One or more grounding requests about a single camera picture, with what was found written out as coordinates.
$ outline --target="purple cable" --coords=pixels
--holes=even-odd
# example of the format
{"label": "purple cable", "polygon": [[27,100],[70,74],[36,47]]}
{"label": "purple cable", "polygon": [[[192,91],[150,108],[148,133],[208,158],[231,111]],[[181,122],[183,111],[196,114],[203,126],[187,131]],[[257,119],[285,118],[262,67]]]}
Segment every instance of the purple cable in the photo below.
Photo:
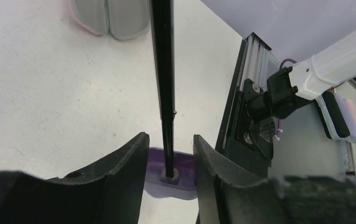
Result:
{"label": "purple cable", "polygon": [[[295,61],[295,60],[293,60],[293,59],[291,59],[291,58],[284,59],[284,60],[281,62],[281,64],[280,64],[279,70],[283,69],[283,66],[284,66],[284,64],[285,64],[286,62],[291,62],[291,63],[294,63],[294,64],[298,63],[297,61]],[[278,138],[278,137],[280,136],[280,134],[281,134],[281,131],[280,131],[280,130],[282,130],[282,129],[281,129],[281,120],[278,119],[278,121],[277,121],[276,134],[273,136],[273,138]]]}

